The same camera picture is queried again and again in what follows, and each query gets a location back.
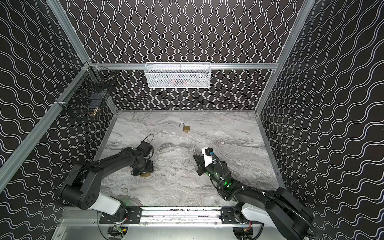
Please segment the small brass padlock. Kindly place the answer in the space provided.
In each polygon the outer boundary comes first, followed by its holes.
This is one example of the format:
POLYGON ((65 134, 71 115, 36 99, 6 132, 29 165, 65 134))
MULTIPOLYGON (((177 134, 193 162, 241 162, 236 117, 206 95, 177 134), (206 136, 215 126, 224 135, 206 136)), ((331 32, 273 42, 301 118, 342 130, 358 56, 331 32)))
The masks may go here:
POLYGON ((190 126, 186 126, 184 123, 180 123, 179 127, 183 129, 185 134, 188 134, 191 131, 190 126))

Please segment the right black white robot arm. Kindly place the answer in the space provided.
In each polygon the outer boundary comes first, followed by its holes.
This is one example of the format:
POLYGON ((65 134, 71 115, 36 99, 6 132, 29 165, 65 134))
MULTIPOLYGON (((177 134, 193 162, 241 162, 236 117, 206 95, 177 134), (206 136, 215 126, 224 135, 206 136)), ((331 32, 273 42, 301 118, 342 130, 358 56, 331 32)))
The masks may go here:
POLYGON ((198 175, 206 174, 223 200, 237 203, 231 221, 239 224, 255 221, 275 227, 287 240, 319 238, 312 212, 286 189, 267 191, 243 184, 232 177, 227 163, 214 153, 194 154, 193 158, 198 175))

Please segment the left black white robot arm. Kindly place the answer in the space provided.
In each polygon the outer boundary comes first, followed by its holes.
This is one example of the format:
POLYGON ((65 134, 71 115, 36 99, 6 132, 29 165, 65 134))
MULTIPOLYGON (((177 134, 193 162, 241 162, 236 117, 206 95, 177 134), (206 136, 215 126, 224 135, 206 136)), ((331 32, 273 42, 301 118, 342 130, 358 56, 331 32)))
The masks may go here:
POLYGON ((111 217, 115 222, 126 220, 126 204, 101 193, 101 183, 109 175, 126 167, 132 168, 132 176, 154 171, 151 157, 153 146, 142 141, 136 148, 123 148, 110 157, 85 164, 75 164, 60 184, 57 197, 82 210, 94 210, 111 217))

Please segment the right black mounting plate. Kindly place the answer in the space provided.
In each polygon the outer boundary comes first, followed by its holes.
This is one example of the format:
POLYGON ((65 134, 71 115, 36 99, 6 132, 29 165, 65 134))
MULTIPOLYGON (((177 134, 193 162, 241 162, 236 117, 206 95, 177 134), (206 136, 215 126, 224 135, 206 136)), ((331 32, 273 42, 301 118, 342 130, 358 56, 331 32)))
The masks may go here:
POLYGON ((244 225, 249 223, 242 212, 234 207, 221 208, 219 219, 223 225, 244 225))

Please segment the black mounting plate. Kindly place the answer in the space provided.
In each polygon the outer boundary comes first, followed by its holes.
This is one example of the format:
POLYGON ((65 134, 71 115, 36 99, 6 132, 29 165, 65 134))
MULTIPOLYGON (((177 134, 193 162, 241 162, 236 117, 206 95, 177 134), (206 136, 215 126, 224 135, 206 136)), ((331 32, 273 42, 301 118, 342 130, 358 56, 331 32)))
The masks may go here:
POLYGON ((102 213, 99 224, 139 224, 143 209, 140 207, 126 207, 118 210, 114 215, 102 213))
POLYGON ((221 208, 219 219, 223 225, 244 225, 249 223, 242 212, 234 207, 221 208))

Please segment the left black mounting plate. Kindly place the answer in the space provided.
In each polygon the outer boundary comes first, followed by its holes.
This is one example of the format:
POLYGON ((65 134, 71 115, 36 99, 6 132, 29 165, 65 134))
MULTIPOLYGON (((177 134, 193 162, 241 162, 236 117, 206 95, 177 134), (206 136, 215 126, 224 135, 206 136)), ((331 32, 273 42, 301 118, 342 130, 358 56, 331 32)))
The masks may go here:
POLYGON ((99 224, 139 224, 143 209, 140 207, 126 207, 118 210, 114 215, 102 213, 99 224))

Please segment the brass item in black basket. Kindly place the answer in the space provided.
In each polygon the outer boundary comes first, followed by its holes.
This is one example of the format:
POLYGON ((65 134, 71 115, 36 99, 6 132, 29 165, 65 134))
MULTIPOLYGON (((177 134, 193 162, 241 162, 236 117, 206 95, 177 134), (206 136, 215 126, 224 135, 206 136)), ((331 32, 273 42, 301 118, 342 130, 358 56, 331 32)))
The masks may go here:
POLYGON ((94 109, 91 113, 90 113, 90 115, 91 116, 93 116, 93 117, 95 117, 98 113, 99 113, 99 108, 96 108, 96 109, 94 109))

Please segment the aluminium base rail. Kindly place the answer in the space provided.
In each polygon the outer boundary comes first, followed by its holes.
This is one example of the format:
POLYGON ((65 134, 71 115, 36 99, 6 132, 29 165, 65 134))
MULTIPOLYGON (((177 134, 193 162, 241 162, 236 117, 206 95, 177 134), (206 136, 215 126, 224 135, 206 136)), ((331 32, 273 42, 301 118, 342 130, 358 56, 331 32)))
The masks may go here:
MULTIPOLYGON (((223 225, 219 219, 223 207, 140 207, 143 209, 139 224, 121 224, 133 227, 244 227, 244 225, 223 225)), ((248 221, 277 226, 270 215, 259 208, 245 204, 239 209, 248 221)), ((93 210, 78 210, 70 207, 64 211, 61 222, 67 226, 95 226, 102 214, 93 210)))

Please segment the white mesh wall basket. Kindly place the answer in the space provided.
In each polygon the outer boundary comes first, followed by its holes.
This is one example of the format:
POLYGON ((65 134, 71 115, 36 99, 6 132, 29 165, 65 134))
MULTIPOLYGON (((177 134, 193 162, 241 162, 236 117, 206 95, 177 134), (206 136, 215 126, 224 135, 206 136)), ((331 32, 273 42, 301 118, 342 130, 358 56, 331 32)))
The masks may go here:
POLYGON ((147 62, 144 72, 153 89, 207 89, 211 85, 209 62, 147 62))

